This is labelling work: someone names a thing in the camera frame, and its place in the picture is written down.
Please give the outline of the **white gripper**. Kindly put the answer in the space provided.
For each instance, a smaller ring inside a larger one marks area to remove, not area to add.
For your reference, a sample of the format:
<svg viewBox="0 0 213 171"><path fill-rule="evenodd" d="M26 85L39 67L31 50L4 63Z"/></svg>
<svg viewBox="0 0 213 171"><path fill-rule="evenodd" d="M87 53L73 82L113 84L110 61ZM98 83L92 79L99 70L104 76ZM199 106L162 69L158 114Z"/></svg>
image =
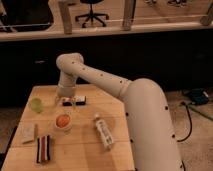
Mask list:
<svg viewBox="0 0 213 171"><path fill-rule="evenodd" d="M71 106L76 106L76 99L73 97L75 95L75 88L71 86L63 86L59 84L57 86L57 95L54 100L54 104L57 105L60 102L60 97L70 98Z"/></svg>

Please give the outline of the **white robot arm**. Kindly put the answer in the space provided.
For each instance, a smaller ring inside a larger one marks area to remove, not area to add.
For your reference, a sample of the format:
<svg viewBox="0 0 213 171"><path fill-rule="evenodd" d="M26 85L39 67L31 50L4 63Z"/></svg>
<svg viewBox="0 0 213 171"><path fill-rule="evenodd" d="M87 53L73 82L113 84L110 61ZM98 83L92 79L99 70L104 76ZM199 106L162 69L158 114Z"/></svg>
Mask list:
<svg viewBox="0 0 213 171"><path fill-rule="evenodd" d="M137 171L184 171L167 99L156 82L89 67L79 53L58 56L56 65L60 97L74 96L76 80L82 78L123 102Z"/></svg>

